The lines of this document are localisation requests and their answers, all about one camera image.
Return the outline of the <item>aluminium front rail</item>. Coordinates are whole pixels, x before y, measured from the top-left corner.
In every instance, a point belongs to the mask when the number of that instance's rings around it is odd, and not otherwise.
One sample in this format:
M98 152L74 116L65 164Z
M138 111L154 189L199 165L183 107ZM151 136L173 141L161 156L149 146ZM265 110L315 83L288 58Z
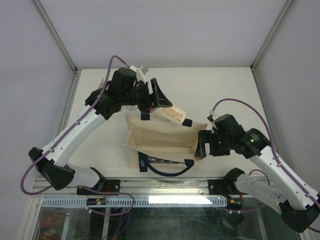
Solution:
M267 185L267 179L263 176L252 174L254 180ZM119 178L120 184L118 186L120 193L131 194L135 198L160 196L160 195L188 195L188 196L210 196L209 178ZM32 193L39 192L48 187L49 183L43 178L38 177L35 180ZM55 190L53 187L43 193L39 193L32 197L94 197L94 195L77 195L77 186L67 186L62 190Z

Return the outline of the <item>beige bottle with round cap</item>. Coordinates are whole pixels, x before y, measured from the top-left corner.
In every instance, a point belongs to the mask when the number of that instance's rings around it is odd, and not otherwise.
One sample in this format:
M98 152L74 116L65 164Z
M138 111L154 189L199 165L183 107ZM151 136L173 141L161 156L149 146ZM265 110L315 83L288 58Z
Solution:
M171 107L156 107L151 110L151 113L175 125L182 125L186 119L186 112L175 105Z

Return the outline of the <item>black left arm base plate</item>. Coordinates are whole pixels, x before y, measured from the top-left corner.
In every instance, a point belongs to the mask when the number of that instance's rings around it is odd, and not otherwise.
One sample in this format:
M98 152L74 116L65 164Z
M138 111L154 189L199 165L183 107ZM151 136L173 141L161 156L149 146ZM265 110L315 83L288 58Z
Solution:
M106 179L104 181L98 182L97 185L87 190L86 187L78 186L76 194L78 196L92 196L98 195L97 192L100 192L100 195L106 195L107 193L118 193L121 187L120 179Z

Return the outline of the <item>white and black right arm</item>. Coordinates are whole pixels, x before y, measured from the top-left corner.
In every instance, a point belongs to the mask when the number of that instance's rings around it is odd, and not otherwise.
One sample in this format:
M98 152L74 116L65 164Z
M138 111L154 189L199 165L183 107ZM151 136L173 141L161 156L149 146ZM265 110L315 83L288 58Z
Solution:
M248 194L276 211L292 230L303 233L320 215L320 194L306 184L273 150L271 141L258 129L244 130L233 115L214 118L210 130L198 132L195 156L209 154L213 157L242 155L258 166L275 184L256 182L249 174L235 167L214 186L217 194L230 198L238 192Z

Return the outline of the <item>cream canvas tote bag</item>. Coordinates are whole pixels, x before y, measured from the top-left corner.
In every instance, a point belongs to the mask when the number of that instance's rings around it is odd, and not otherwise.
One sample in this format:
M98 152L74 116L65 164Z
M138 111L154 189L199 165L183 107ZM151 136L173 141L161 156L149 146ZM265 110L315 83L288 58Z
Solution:
M198 132L206 123L192 122L191 126L170 123L156 115L141 120L139 113L127 114L128 136L124 149L130 169L140 169L138 153L147 155L148 162L161 172L175 172L186 168L185 160L193 160L192 170L199 170L203 157L196 157Z

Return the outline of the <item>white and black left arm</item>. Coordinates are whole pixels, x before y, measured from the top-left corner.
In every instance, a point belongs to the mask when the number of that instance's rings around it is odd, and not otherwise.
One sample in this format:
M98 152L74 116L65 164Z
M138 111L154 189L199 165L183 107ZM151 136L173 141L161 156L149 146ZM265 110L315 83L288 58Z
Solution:
M106 178L96 168L82 168L68 161L82 142L123 106L137 106L145 114L173 104L163 94L157 80L146 82L139 68L116 70L111 80L106 80L102 88L89 95L76 118L54 140L29 151L35 168L51 187L59 191L73 185L87 187L96 195L103 192Z

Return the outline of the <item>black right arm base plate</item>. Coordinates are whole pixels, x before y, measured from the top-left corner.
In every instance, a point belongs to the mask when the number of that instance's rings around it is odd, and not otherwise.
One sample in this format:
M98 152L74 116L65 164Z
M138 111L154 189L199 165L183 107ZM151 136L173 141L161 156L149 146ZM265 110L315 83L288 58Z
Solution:
M224 179L209 179L207 183L209 195L222 195L226 197L239 193L234 184Z

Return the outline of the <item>clear bottle with white cap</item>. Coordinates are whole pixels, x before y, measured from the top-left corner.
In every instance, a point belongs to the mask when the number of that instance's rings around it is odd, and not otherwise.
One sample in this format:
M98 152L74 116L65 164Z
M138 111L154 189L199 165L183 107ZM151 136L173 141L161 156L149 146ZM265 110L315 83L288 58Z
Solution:
M136 110L138 107L137 107L136 105L128 105L128 106L126 106L126 108L127 108L128 110L133 111L133 110Z

